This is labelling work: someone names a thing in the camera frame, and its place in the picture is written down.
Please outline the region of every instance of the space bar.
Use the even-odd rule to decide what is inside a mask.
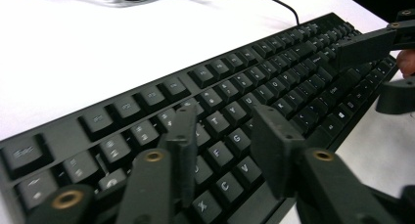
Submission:
[[[264,183],[239,207],[227,223],[263,223],[279,204],[272,196],[268,185]]]

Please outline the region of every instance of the white table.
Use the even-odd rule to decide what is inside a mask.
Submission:
[[[282,1],[300,22],[334,12],[362,32],[386,26],[350,0]],[[0,140],[296,25],[268,0],[0,0],[0,23]],[[372,109],[338,153],[398,196],[415,184],[414,123]],[[299,222],[293,209],[284,222]]]

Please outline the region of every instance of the keyboard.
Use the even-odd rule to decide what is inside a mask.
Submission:
[[[174,223],[280,221],[294,201],[273,198],[250,154],[253,108],[275,108],[307,145],[335,151],[397,71],[387,57],[338,72],[339,41],[358,34],[321,16],[0,142],[12,219],[24,223],[54,191],[88,184],[106,214],[95,223],[114,223],[132,160],[177,127],[177,109],[195,106],[196,195],[176,206]]]

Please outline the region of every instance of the hand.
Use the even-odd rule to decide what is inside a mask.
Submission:
[[[415,50],[402,50],[396,57],[396,64],[402,72],[403,78],[415,73]]]

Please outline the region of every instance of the keyboard frame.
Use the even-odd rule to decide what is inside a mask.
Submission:
[[[320,16],[319,18],[316,18],[314,20],[311,20],[311,21],[308,21],[308,22],[303,22],[302,24],[327,20],[327,18],[329,18],[329,20],[340,20],[342,22],[344,21],[343,19],[339,18],[334,13],[330,13],[330,14],[327,14],[327,15]],[[190,67],[185,67],[181,70],[173,72],[173,73],[171,73],[169,75],[166,75],[164,77],[161,77],[159,79],[153,80],[151,82],[148,82],[148,83],[146,83],[144,85],[141,85],[141,86],[138,86],[136,88],[127,90],[123,93],[120,93],[116,96],[110,97],[109,99],[103,100],[99,103],[96,103],[94,105],[86,107],[82,110],[67,114],[67,115],[62,116],[58,119],[55,119],[53,121],[50,121],[48,123],[45,123],[45,124],[40,125],[38,127],[35,127],[33,129],[27,130],[27,131],[25,131],[21,134],[18,134],[18,135],[15,135],[15,136],[11,137],[11,138],[5,139],[4,141],[1,141],[0,142],[0,150],[2,150],[4,147],[6,147],[8,145],[13,145],[13,144],[17,143],[20,140],[24,140],[25,138],[31,138],[31,137],[33,137],[34,135],[37,135],[37,134],[43,134],[44,138],[47,138],[47,142],[50,145],[58,145],[58,144],[56,144],[56,142],[59,141],[59,138],[68,137],[68,132],[71,132],[71,131],[77,132],[80,135],[83,135],[83,137],[77,137],[77,138],[73,139],[74,141],[70,144],[68,142],[64,142],[62,144],[59,144],[59,147],[54,147],[53,151],[49,147],[50,153],[51,153],[54,160],[51,163],[49,163],[45,166],[42,166],[40,169],[35,170],[33,172],[30,172],[30,173],[26,174],[25,176],[20,177],[16,180],[13,180],[13,179],[10,178],[9,173],[6,170],[6,167],[5,167],[5,161],[2,157],[0,157],[0,189],[1,189],[2,195],[4,197],[4,200],[7,203],[8,211],[9,211],[9,214],[11,215],[11,217],[12,217],[13,222],[14,223],[24,223],[24,218],[25,218],[25,211],[23,210],[23,208],[21,206],[21,202],[19,200],[19,196],[18,196],[17,191],[16,191],[16,186],[19,183],[21,183],[22,181],[24,181],[25,179],[29,178],[30,176],[32,176],[36,173],[39,173],[43,170],[50,169],[54,166],[57,166],[57,165],[61,164],[68,157],[74,156],[74,155],[76,155],[76,154],[78,154],[82,151],[85,151],[85,150],[91,150],[92,148],[99,145],[100,142],[104,141],[106,138],[109,137],[109,136],[107,136],[107,137],[101,138],[100,140],[97,140],[95,142],[90,142],[89,138],[84,133],[84,131],[83,131],[83,129],[80,126],[79,121],[78,121],[78,119],[85,113],[86,110],[88,110],[90,108],[91,109],[92,108],[104,108],[105,106],[108,106],[108,105],[112,104],[115,100],[117,100],[117,99],[119,99],[123,96],[127,96],[127,95],[132,96],[132,95],[137,94],[141,90],[144,90],[148,87],[159,85],[159,84],[163,83],[165,80],[168,80],[171,77],[179,77],[179,79],[183,83],[186,83],[186,87],[188,88],[188,90],[191,93],[189,96],[187,96],[183,100],[180,100],[180,101],[178,101],[174,104],[170,104],[170,105],[162,108],[161,110],[158,110],[158,111],[155,111],[153,113],[147,114],[145,117],[140,118],[137,121],[134,121],[132,123],[129,123],[127,125],[122,126],[118,130],[114,131],[111,135],[120,134],[121,132],[129,130],[129,128],[131,128],[133,125],[137,124],[138,122],[144,121],[146,119],[153,118],[158,113],[163,112],[166,109],[175,108],[180,102],[182,102],[186,99],[189,99],[189,98],[196,97],[203,90],[207,90],[209,88],[212,88],[212,86],[215,86],[218,83],[220,83],[220,82],[222,82],[226,79],[230,79],[230,78],[238,75],[239,73],[242,73],[242,72],[246,71],[249,67],[246,67],[243,70],[235,72],[234,74],[231,74],[231,75],[227,76],[226,78],[224,78],[222,80],[219,80],[219,81],[211,84],[210,86],[205,87],[204,89],[199,88],[199,86],[193,81],[191,76],[188,74],[188,72],[190,70],[193,70],[195,67],[205,66],[205,65],[209,64],[210,62],[212,62],[214,60],[224,58],[227,55],[235,53],[236,51],[242,50],[244,48],[248,48],[248,47],[251,48],[251,45],[254,42],[266,40],[267,38],[269,38],[269,37],[271,37],[275,34],[282,33],[282,32],[291,30],[293,28],[296,28],[296,26],[293,26],[293,27],[290,27],[288,29],[276,32],[276,33],[274,33],[270,36],[258,39],[256,41],[253,41],[252,43],[249,43],[247,45],[244,45],[244,46],[241,46],[239,48],[233,49],[231,51],[228,51],[228,52],[223,53],[221,55],[218,55],[216,57],[212,57],[208,60],[202,61],[202,62],[200,62],[198,64],[195,64],[195,65],[192,65]],[[258,59],[259,64],[264,61],[264,58],[262,58],[256,52],[254,52],[254,55]],[[397,71],[397,67],[394,67],[387,74],[386,79],[391,80],[392,77],[394,76],[394,74],[396,73],[396,71]],[[329,150],[334,152],[342,144],[342,142],[345,140],[345,138],[351,132],[351,130],[354,128],[354,126],[359,122],[359,120],[365,115],[365,113],[373,105],[376,98],[379,96],[379,93],[378,93],[379,92],[379,87],[376,88],[375,91],[376,91],[376,93],[372,94],[366,100],[366,102],[360,107],[360,109],[357,111],[357,113],[354,115],[354,117],[351,119],[351,121],[346,125],[345,129],[334,140],[334,142],[328,148]],[[269,220],[272,220],[272,221],[281,220],[284,217],[284,215],[286,214],[286,212],[294,204],[294,202],[295,202],[294,199],[286,199],[280,205],[280,206],[282,206],[282,208],[278,208],[277,211],[270,217]]]

